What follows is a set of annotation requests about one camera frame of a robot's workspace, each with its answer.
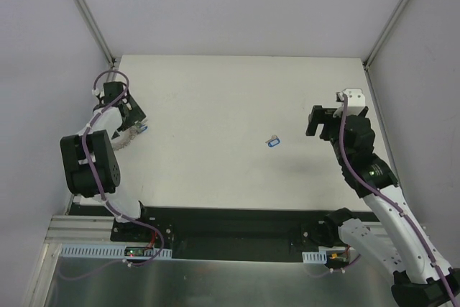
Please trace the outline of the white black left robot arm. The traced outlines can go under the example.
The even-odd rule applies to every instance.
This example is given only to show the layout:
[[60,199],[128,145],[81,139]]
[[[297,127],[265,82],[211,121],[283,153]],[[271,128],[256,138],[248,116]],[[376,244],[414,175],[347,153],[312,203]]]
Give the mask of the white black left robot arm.
[[116,151],[147,130],[147,116],[124,82],[107,82],[102,91],[93,92],[98,104],[87,125],[60,140],[67,187],[74,196],[101,203],[117,222],[129,222],[129,236],[143,242],[150,237],[152,225],[142,218],[142,203],[121,186]]

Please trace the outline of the silver disc with key rings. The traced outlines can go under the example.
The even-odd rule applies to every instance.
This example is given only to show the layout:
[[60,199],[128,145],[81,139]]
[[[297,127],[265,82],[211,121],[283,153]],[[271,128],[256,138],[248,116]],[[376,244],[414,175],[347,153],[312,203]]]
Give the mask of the silver disc with key rings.
[[111,146],[114,151],[121,150],[131,143],[140,134],[137,129],[140,126],[133,126],[125,131],[115,131],[111,138]]

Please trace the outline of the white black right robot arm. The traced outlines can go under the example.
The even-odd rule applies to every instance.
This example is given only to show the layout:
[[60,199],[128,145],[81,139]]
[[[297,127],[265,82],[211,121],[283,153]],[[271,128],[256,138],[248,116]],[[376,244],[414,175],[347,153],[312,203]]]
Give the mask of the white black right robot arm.
[[320,138],[330,142],[346,183],[370,207],[387,232],[387,244],[371,233],[350,210],[327,214],[309,232],[318,246],[345,244],[355,249],[390,282],[399,306],[440,306],[459,302],[459,269],[436,249],[414,217],[387,163],[374,153],[375,133],[368,108],[342,118],[335,108],[314,106],[306,135],[319,126]]

